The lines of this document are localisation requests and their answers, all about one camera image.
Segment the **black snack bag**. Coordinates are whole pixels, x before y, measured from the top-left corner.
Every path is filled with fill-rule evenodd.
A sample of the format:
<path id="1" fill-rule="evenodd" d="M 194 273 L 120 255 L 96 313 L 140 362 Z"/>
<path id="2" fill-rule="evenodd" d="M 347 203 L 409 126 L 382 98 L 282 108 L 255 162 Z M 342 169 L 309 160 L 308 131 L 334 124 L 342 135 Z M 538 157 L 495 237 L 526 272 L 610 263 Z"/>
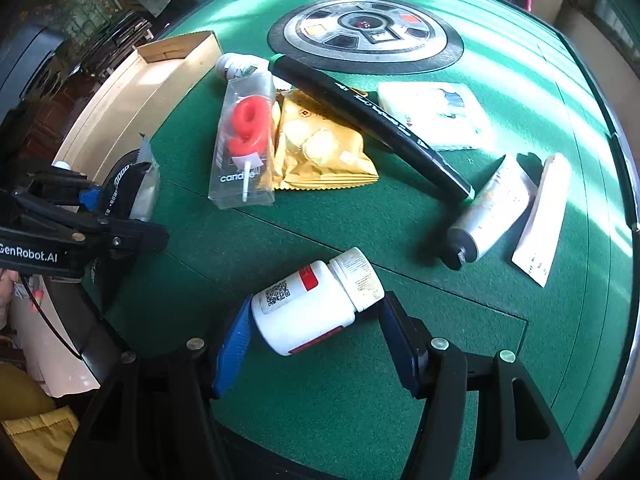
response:
<path id="1" fill-rule="evenodd" d="M 140 146 L 122 156 L 101 186 L 96 211 L 105 217 L 149 222 L 160 195 L 160 164 L 151 141 L 140 136 Z"/>

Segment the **white pill bottle red label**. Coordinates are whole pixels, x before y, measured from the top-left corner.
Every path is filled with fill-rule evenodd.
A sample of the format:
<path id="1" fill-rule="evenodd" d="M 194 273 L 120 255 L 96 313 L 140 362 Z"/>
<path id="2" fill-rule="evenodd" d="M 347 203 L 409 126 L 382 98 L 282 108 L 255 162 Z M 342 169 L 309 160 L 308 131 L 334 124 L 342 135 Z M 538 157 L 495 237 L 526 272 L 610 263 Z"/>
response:
<path id="1" fill-rule="evenodd" d="M 350 248 L 282 278 L 252 299 L 262 338 L 280 356 L 292 356 L 355 322 L 356 314 L 384 297 L 363 252 Z"/>

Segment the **red nine candle package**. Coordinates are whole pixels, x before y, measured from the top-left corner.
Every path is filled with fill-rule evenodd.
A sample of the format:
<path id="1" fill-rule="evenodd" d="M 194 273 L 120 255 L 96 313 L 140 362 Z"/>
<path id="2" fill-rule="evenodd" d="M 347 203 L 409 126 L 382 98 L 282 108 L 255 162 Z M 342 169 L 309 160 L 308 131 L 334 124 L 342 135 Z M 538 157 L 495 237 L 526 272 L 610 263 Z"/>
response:
<path id="1" fill-rule="evenodd" d="M 268 72 L 228 81 L 220 111 L 208 199 L 220 209 L 274 202 L 273 111 Z"/>

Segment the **grey hand cream tube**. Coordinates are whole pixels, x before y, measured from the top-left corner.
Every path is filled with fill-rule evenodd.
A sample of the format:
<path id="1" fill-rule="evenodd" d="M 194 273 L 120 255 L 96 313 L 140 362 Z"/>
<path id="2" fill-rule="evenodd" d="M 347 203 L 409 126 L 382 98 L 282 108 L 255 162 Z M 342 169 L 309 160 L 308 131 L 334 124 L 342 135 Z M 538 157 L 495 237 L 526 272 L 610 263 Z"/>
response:
<path id="1" fill-rule="evenodd" d="M 537 187 L 511 155 L 446 233 L 440 258 L 451 270 L 482 258 L 521 218 L 534 200 Z"/>

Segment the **brown cardboard box tray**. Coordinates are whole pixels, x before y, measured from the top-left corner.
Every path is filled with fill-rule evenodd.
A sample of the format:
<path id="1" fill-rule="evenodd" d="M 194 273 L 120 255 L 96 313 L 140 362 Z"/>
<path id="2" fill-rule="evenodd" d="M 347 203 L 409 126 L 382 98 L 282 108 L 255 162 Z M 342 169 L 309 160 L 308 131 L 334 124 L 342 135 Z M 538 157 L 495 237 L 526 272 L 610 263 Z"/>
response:
<path id="1" fill-rule="evenodd" d="M 103 182 L 122 156 L 152 139 L 220 57 L 219 42 L 207 30 L 138 47 L 93 95 L 54 160 Z"/>

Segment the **white flat sachet strip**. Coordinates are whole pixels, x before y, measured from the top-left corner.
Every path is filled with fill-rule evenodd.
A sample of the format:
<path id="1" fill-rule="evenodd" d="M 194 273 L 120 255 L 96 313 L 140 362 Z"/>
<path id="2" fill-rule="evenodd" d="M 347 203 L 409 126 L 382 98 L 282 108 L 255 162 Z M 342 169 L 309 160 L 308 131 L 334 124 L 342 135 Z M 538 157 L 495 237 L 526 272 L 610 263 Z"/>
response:
<path id="1" fill-rule="evenodd" d="M 512 262 L 540 287 L 546 286 L 558 248 L 572 170 L 561 153 L 549 156 Z"/>

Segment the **white bottle green leaf label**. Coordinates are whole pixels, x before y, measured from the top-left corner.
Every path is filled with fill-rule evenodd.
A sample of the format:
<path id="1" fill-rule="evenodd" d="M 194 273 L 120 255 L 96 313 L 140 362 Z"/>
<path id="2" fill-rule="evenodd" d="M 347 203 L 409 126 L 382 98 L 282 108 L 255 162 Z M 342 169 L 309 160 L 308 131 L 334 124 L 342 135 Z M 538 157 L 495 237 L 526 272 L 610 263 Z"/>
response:
<path id="1" fill-rule="evenodd" d="M 242 96 L 271 96 L 274 92 L 288 92 L 292 89 L 292 84 L 273 76 L 268 60 L 255 55 L 225 53 L 218 58 L 215 73 L 230 89 Z"/>

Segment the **yellow snack packet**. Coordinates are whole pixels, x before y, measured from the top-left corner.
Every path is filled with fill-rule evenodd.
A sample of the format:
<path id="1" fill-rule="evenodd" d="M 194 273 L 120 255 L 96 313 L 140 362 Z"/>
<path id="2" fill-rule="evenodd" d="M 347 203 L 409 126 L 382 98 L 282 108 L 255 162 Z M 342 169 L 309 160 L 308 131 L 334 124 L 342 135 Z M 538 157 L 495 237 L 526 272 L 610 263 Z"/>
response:
<path id="1" fill-rule="evenodd" d="M 294 89 L 281 96 L 272 177 L 276 190 L 339 190 L 377 180 L 359 131 L 304 92 Z"/>

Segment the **white tissue packet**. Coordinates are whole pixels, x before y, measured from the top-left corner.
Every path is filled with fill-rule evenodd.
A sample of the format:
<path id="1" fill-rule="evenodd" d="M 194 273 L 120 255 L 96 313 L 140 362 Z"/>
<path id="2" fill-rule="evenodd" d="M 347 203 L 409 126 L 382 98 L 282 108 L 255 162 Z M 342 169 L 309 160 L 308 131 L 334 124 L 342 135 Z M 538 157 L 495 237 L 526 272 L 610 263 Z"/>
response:
<path id="1" fill-rule="evenodd" d="M 496 134 L 484 108 L 465 84 L 384 81 L 378 104 L 436 151 L 481 150 Z"/>

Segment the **round table centre control panel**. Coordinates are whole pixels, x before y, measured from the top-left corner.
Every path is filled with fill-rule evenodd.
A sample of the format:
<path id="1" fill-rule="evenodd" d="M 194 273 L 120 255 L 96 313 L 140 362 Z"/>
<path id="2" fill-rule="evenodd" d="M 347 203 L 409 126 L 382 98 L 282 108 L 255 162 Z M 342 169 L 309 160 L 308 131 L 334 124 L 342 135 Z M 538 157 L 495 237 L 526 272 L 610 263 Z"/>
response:
<path id="1" fill-rule="evenodd" d="M 320 0 L 285 14 L 268 32 L 277 53 L 317 70 L 409 75 L 457 63 L 464 43 L 436 14 L 398 0 Z"/>

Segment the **black table rim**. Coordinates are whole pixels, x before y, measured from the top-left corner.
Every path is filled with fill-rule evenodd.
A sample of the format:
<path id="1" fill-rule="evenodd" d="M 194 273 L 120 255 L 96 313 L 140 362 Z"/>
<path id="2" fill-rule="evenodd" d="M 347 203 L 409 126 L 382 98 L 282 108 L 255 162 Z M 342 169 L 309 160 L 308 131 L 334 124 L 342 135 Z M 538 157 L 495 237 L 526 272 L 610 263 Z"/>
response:
<path id="1" fill-rule="evenodd" d="M 211 30 L 230 52 L 270 55 L 279 18 L 320 0 L 214 0 L 177 32 Z M 207 199 L 224 84 L 204 78 L 153 139 L 162 183 L 155 218 L 164 252 L 142 261 L 122 292 L 116 324 L 160 353 L 201 336 L 250 292 L 307 262 L 358 247 L 383 284 L 461 349 L 513 350 L 540 388 L 575 458 L 587 454 L 620 384 L 638 310 L 637 256 L 623 166 L 582 69 L 558 34 L 499 0 L 398 0 L 441 16 L 462 58 L 435 73 L 462 82 L 484 106 L 495 143 L 449 161 L 481 186 L 504 155 L 532 175 L 553 153 L 572 166 L 558 252 L 546 286 L 512 262 L 520 232 L 461 271 L 437 245 L 456 211 L 374 141 L 378 182 L 350 190 L 280 192 L 271 206 L 221 210 Z"/>

